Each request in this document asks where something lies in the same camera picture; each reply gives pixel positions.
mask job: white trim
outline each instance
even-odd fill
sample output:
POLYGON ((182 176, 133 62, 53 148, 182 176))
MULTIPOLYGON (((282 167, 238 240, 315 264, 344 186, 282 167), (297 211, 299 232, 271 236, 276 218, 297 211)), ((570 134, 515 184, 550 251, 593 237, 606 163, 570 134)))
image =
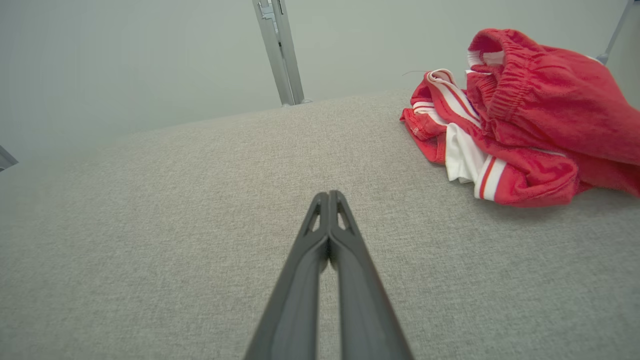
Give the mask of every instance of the white trim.
POLYGON ((457 115, 463 117, 464 119, 468 120, 469 122, 473 123, 473 125, 475 125, 477 127, 481 127, 480 126, 480 122, 478 121, 479 116, 476 113, 476 111, 473 109, 473 106, 471 106, 471 104, 469 104, 467 96, 462 91, 460 91, 460 89, 458 87, 456 87, 453 84, 449 83, 450 85, 453 86, 453 88, 452 88, 453 92, 455 92, 456 95, 464 102, 464 105, 467 108, 467 110, 469 111, 469 113, 471 113, 472 115, 475 115, 475 117, 469 116, 469 114, 463 108, 463 105, 460 104, 460 102, 457 100, 457 98, 455 96, 453 96, 453 94, 451 93, 452 90, 448 86, 442 84, 442 83, 446 83, 446 81, 444 81, 443 79, 438 79, 438 78, 433 76, 433 74, 437 73, 438 71, 439 70, 430 72, 427 75, 428 81, 430 83, 432 83, 434 86, 436 86, 436 88, 440 91, 440 93, 444 97, 445 101, 447 102, 447 104, 449 105, 451 110, 453 110, 453 112, 455 112, 457 115))
POLYGON ((482 180, 484 180, 484 173, 486 172, 486 168, 489 167, 489 164, 491 163, 491 160, 493 159, 493 155, 489 155, 486 157, 486 160, 484 161, 484 165, 482 166, 482 168, 480 169, 480 172, 478 173, 478 179, 476 181, 476 185, 474 186, 474 197, 476 199, 480 199, 480 187, 482 187, 482 180))
POLYGON ((483 62, 480 59, 480 50, 478 51, 467 51, 467 62, 469 67, 474 65, 482 65, 483 62))
POLYGON ((432 102, 426 102, 426 101, 418 101, 415 104, 413 104, 413 108, 420 108, 420 107, 425 107, 425 108, 434 108, 435 106, 433 105, 432 102))
POLYGON ((496 158, 491 168, 491 172, 484 184, 484 199, 495 201, 495 192, 498 190, 498 183, 502 177, 504 168, 507 166, 506 161, 496 158))
POLYGON ((453 74, 451 73, 451 71, 447 70, 447 69, 438 69, 438 70, 434 70, 431 71, 434 78, 436 79, 442 79, 448 83, 453 84, 453 86, 455 86, 456 88, 458 87, 458 84, 456 84, 456 79, 453 77, 453 74))
POLYGON ((438 114, 438 112, 435 109, 429 109, 429 108, 417 108, 416 110, 413 111, 414 114, 426 114, 429 115, 429 117, 431 118, 431 120, 433 120, 433 122, 440 124, 440 125, 447 125, 448 123, 438 114))

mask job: gray fabric surface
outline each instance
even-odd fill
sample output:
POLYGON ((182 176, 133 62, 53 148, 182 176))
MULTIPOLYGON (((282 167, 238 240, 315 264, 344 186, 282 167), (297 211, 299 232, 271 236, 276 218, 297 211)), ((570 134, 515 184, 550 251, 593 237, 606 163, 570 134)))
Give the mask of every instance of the gray fabric surface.
MULTIPOLYGON (((239 359, 312 197, 341 190, 417 359, 637 359, 640 200, 473 198, 410 92, 197 122, 0 174, 2 359, 239 359)), ((339 358, 337 276, 319 358, 339 358)))

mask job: white stripe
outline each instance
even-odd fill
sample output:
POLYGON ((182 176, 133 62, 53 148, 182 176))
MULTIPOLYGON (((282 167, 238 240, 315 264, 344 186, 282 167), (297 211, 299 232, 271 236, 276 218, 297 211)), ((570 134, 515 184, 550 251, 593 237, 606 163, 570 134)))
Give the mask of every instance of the white stripe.
POLYGON ((456 88, 458 87, 458 84, 456 84, 456 79, 453 77, 453 74, 451 73, 451 71, 447 69, 438 69, 438 70, 432 71, 431 73, 433 74, 434 78, 442 79, 448 83, 453 84, 456 88))
POLYGON ((446 122, 439 114, 438 112, 433 109, 431 111, 428 112, 429 116, 433 119, 433 121, 437 122, 440 125, 447 125, 448 122, 446 122))
POLYGON ((467 74, 467 75, 469 75, 469 74, 492 75, 492 73, 490 73, 490 72, 478 72, 478 71, 473 71, 473 70, 465 70, 465 74, 467 74))
POLYGON ((452 86, 452 89, 450 89, 448 86, 443 85, 443 83, 446 83, 446 81, 444 81, 443 79, 438 79, 434 77, 433 73, 434 72, 430 72, 429 75, 427 76, 427 79, 430 83, 434 84, 435 87, 440 91, 442 96, 444 96, 444 99, 449 105, 449 107, 451 108, 451 110, 453 110, 453 112, 455 112, 459 116, 471 122, 473 125, 477 127, 481 127, 480 123, 478 122, 479 116, 477 115, 476 111, 473 109, 471 104, 469 104, 467 100, 467 96, 462 91, 460 91, 459 88, 455 86, 452 86), (456 95, 458 95, 458 97, 464 102, 465 107, 469 110, 469 112, 472 115, 475 115, 475 117, 469 116, 469 114, 465 111, 465 109, 462 107, 460 102, 458 102, 456 97, 451 93, 452 90, 456 92, 456 95))
POLYGON ((474 186, 474 197, 476 199, 480 199, 480 186, 482 186, 482 180, 484 180, 484 173, 486 172, 486 168, 489 167, 489 164, 491 163, 491 159, 493 159, 493 155, 489 155, 486 157, 486 160, 484 161, 484 165, 482 166, 482 168, 480 169, 480 172, 478 173, 476 185, 474 186))
POLYGON ((480 51, 467 51, 467 61, 469 63, 469 67, 482 65, 483 62, 480 60, 480 51))
POLYGON ((426 102, 426 101, 418 101, 415 104, 413 104, 413 108, 419 108, 421 106, 426 106, 428 108, 432 108, 434 105, 432 102, 426 102))
POLYGON ((504 160, 495 159, 495 163, 493 163, 489 177, 487 177, 486 184, 484 185, 484 198, 486 200, 495 201, 495 192, 498 190, 498 183, 506 166, 507 163, 504 160))

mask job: white lining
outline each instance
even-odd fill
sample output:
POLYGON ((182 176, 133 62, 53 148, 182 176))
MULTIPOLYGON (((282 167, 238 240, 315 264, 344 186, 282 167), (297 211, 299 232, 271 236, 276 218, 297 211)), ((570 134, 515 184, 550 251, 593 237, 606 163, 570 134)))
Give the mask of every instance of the white lining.
POLYGON ((493 75, 490 72, 478 72, 478 71, 473 71, 473 70, 465 70, 465 74, 467 74, 467 75, 469 75, 469 74, 493 75))
POLYGON ((545 154, 558 155, 558 156, 562 156, 563 158, 566 158, 566 155, 561 153, 561 152, 555 152, 555 151, 550 151, 550 150, 545 150, 545 149, 539 149, 537 147, 530 147, 530 149, 531 150, 535 150, 535 151, 544 152, 545 154))
POLYGON ((432 102, 426 102, 426 101, 418 101, 415 104, 413 104, 413 108, 420 108, 421 106, 425 106, 427 108, 433 108, 435 107, 435 105, 432 102))
POLYGON ((487 65, 504 65, 504 51, 495 53, 484 53, 482 55, 484 63, 487 65))
POLYGON ((449 181, 457 179, 462 184, 475 183, 487 156, 460 126, 453 123, 447 125, 445 166, 449 181))
POLYGON ((440 125, 447 125, 448 123, 438 114, 438 112, 433 109, 427 112, 429 116, 433 119, 433 121, 437 122, 440 125))

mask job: clothing pile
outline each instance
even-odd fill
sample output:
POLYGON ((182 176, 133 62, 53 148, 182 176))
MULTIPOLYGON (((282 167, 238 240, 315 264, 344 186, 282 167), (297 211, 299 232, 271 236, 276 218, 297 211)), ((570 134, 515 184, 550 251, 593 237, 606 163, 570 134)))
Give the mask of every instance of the clothing pile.
POLYGON ((449 180, 517 207, 568 204, 594 186, 640 197, 640 111, 598 60, 515 30, 480 31, 467 89, 427 72, 401 121, 449 180))

